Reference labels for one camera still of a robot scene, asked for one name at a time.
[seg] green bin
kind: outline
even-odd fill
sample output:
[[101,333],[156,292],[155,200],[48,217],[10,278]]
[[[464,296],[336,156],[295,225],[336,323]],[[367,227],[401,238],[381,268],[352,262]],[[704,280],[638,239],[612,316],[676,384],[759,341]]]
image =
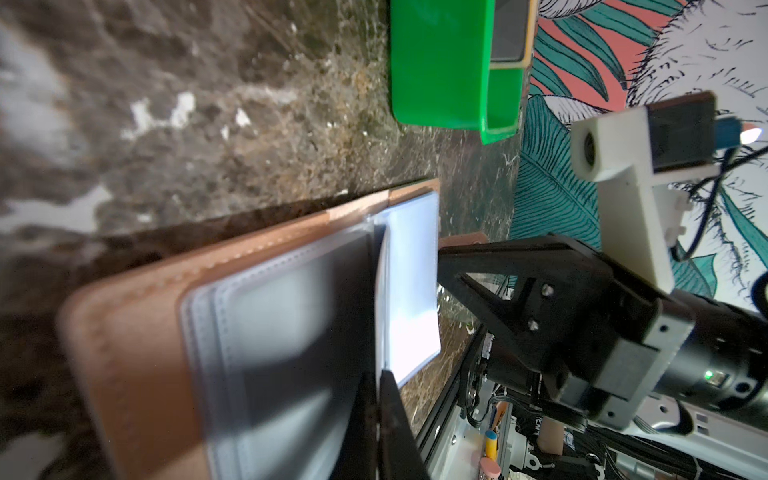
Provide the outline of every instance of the green bin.
[[[496,20],[514,30],[519,54],[492,61],[492,43],[494,52],[499,45],[494,21],[506,4],[506,16]],[[537,0],[392,0],[395,118],[480,131],[483,144],[517,133],[537,6]]]

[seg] black cable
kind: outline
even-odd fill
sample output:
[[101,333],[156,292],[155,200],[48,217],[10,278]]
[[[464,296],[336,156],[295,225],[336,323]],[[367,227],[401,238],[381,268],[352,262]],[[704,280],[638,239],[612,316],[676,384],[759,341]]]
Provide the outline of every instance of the black cable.
[[[707,198],[707,204],[704,207],[704,213],[701,216],[701,222],[699,222],[699,229],[696,232],[694,241],[691,242],[690,247],[688,247],[688,250],[683,252],[682,255],[680,255],[680,253],[677,251],[677,245],[670,248],[670,254],[676,262],[684,262],[686,260],[690,260],[690,258],[694,255],[694,252],[696,251],[696,249],[699,247],[699,243],[701,243],[701,239],[703,239],[704,237],[704,232],[707,231],[707,224],[710,222],[710,217],[712,216],[712,211],[714,210],[714,207],[715,207],[715,200],[717,198],[717,193],[720,191],[720,184],[723,182],[723,175],[725,174],[725,169],[738,153],[739,153],[739,149],[729,148],[728,151],[725,153],[723,162],[720,164],[720,174],[718,174],[716,177],[712,177],[715,179],[715,184],[712,186],[712,191],[710,192],[710,196]],[[696,193],[696,191],[699,188],[701,188],[701,185],[703,184],[700,182],[696,186],[694,186],[692,189],[690,189],[690,191],[688,192],[688,197],[689,198],[692,197]]]
[[768,319],[768,300],[766,299],[766,287],[768,287],[768,272],[765,272],[752,285],[752,303],[764,319]]
[[475,420],[475,418],[470,415],[469,411],[467,411],[467,422],[469,422],[469,425],[472,425],[476,429],[482,425],[482,423],[485,421],[485,417],[488,415],[488,410],[491,408],[491,405],[493,405],[496,402],[509,402],[514,403],[515,399],[513,399],[511,396],[507,395],[494,395],[490,399],[488,399],[488,405],[485,406],[485,413],[483,413],[482,418],[479,420]]
[[768,153],[768,147],[760,148],[759,150],[755,150],[751,154],[745,155],[744,157],[740,158],[739,160],[730,162],[728,165],[725,166],[725,168],[721,168],[720,173],[715,175],[714,177],[707,177],[703,179],[698,184],[694,185],[690,190],[689,194],[692,197],[698,190],[701,189],[704,185],[708,184],[712,180],[716,180],[717,178],[722,178],[725,174],[733,170],[734,168],[741,167],[744,164],[748,164],[752,160],[758,158],[760,155]]

